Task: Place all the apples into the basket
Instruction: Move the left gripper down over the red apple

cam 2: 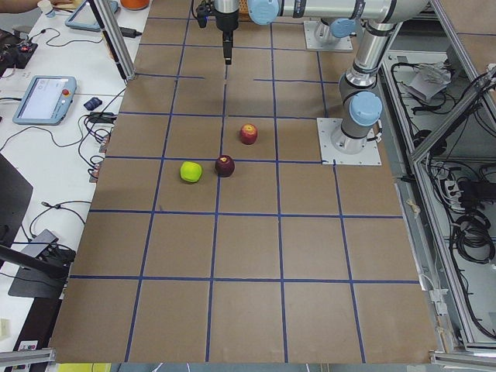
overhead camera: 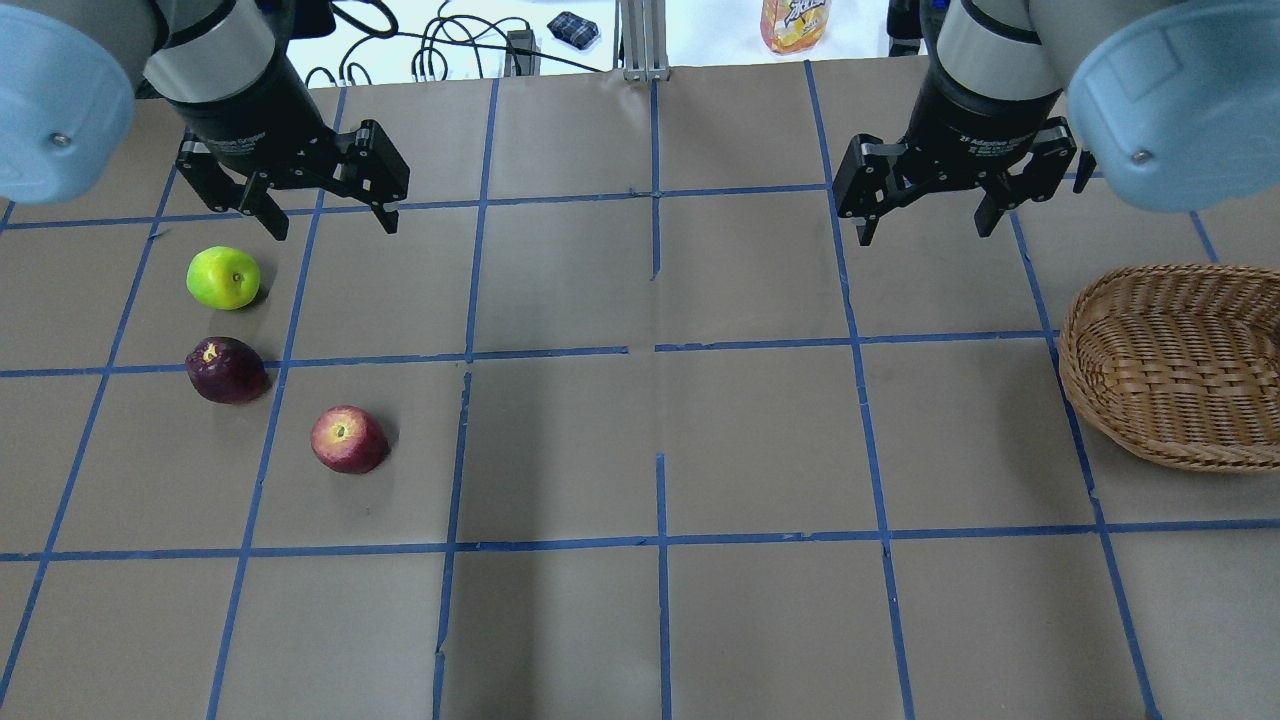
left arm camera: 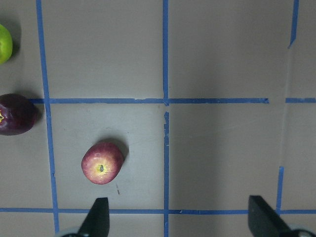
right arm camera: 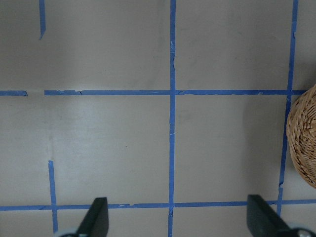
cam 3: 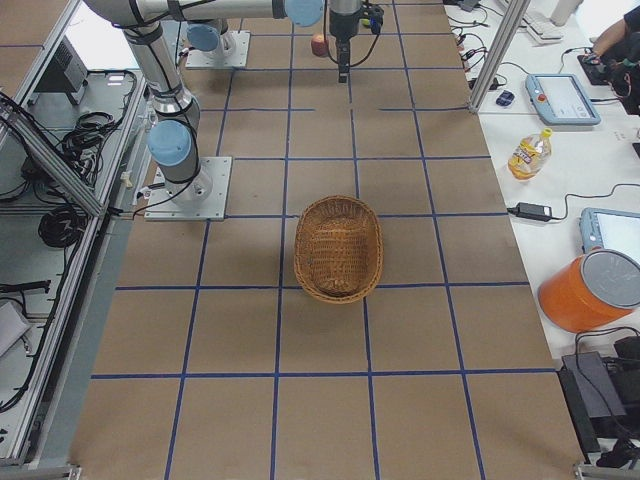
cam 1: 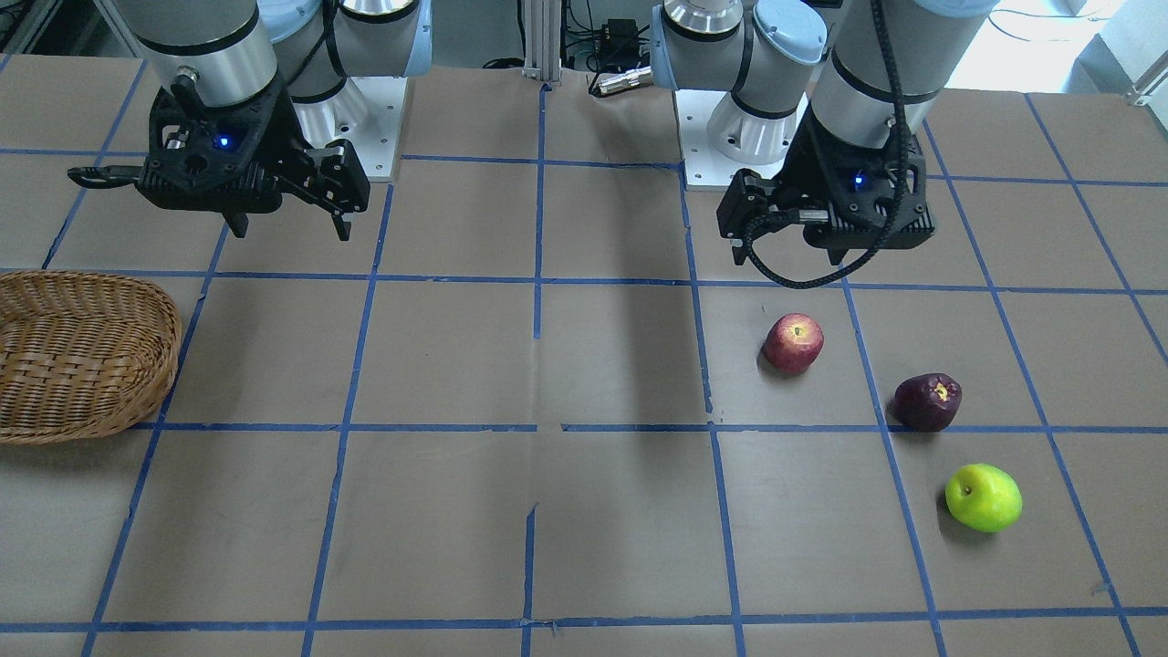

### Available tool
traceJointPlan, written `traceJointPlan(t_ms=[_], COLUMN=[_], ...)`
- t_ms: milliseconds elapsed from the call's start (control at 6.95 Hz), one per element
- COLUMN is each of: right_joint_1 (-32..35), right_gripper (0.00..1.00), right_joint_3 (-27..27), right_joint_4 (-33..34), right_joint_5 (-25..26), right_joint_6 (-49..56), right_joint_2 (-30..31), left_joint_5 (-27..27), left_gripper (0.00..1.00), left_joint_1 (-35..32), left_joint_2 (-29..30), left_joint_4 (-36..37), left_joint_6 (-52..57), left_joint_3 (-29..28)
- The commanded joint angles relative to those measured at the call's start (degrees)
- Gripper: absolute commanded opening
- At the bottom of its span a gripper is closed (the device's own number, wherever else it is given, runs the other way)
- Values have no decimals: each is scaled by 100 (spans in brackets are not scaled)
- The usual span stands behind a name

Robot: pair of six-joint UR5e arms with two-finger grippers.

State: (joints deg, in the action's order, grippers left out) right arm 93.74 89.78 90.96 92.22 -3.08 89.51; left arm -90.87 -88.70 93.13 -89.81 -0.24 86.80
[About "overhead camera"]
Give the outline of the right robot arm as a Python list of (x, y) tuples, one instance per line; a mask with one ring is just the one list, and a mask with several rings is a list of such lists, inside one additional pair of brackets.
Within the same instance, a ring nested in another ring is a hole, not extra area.
[(986, 237), (1066, 176), (1167, 213), (1277, 184), (1275, 1), (892, 1), (887, 23), (929, 65), (902, 137), (854, 136), (832, 181), (861, 246), (931, 193), (980, 190)]

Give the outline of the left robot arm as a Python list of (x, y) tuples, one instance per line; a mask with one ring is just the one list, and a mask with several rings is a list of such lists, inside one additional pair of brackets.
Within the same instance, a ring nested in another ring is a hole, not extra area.
[(344, 17), (330, 1), (3, 3), (3, 197), (90, 192), (150, 90), (186, 123), (175, 168), (210, 211), (251, 217), (282, 241), (274, 192), (321, 190), (396, 233), (408, 164), (375, 120), (334, 131), (287, 55)]

